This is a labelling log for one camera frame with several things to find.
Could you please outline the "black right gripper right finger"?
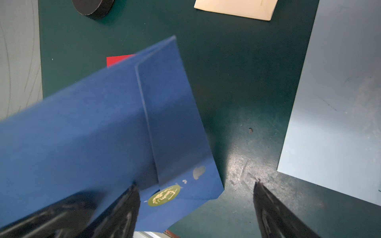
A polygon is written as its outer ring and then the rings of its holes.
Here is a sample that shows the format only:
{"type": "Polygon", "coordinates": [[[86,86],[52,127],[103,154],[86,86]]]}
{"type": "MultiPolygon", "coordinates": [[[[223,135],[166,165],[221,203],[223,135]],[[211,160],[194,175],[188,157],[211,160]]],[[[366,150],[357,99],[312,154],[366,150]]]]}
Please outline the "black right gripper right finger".
{"type": "Polygon", "coordinates": [[[261,181],[256,181],[253,193],[257,221],[263,238],[319,237],[271,193],[261,181]]]}

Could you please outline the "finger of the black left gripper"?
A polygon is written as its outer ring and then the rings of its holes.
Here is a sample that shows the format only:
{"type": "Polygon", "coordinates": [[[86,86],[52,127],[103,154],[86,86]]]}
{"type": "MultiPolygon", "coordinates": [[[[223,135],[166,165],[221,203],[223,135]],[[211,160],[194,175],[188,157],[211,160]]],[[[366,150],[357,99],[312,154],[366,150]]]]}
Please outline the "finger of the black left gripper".
{"type": "Polygon", "coordinates": [[[84,190],[1,227],[2,238],[74,238],[82,232],[104,198],[84,190]]]}

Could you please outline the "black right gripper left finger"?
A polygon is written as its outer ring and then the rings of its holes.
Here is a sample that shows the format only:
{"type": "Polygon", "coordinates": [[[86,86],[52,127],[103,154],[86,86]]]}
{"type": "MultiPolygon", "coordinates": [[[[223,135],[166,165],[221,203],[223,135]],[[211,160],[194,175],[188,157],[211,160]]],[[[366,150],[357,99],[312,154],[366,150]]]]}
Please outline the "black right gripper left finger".
{"type": "Polygon", "coordinates": [[[132,238],[140,209],[140,193],[132,184],[78,238],[132,238]]]}

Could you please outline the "blue envelope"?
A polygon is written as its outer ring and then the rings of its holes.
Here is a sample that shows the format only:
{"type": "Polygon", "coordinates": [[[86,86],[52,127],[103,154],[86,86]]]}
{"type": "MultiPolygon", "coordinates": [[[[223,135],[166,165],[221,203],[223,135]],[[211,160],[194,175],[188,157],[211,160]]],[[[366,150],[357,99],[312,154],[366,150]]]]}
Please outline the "blue envelope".
{"type": "Polygon", "coordinates": [[[137,231],[162,232],[224,187],[176,37],[1,122],[1,226],[73,194],[101,215],[132,184],[137,231]]]}

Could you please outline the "light teal envelope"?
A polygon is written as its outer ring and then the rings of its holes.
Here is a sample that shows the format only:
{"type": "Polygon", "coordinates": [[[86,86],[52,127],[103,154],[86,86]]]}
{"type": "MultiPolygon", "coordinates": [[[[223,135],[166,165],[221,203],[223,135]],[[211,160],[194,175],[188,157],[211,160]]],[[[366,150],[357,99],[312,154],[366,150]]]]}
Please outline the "light teal envelope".
{"type": "Polygon", "coordinates": [[[381,203],[381,2],[320,1],[277,170],[381,203]]]}

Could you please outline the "red envelope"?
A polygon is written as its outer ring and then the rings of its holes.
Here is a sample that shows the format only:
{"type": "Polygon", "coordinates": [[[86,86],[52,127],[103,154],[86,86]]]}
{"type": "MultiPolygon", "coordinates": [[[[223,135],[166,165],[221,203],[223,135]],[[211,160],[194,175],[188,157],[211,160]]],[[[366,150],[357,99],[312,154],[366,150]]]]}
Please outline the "red envelope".
{"type": "Polygon", "coordinates": [[[125,59],[128,59],[130,57],[134,56],[134,54],[131,55],[122,55],[122,56],[112,56],[112,57],[107,57],[106,58],[106,66],[110,67],[114,64],[117,64],[120,61],[123,61],[125,59]]]}

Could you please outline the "cream yellow envelope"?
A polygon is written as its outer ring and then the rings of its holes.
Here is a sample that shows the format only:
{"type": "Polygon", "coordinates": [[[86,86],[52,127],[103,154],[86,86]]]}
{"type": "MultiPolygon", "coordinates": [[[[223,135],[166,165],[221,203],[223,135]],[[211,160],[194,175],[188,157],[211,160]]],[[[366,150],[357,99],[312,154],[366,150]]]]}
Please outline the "cream yellow envelope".
{"type": "Polygon", "coordinates": [[[270,21],[278,0],[196,0],[194,8],[206,12],[270,21]]]}

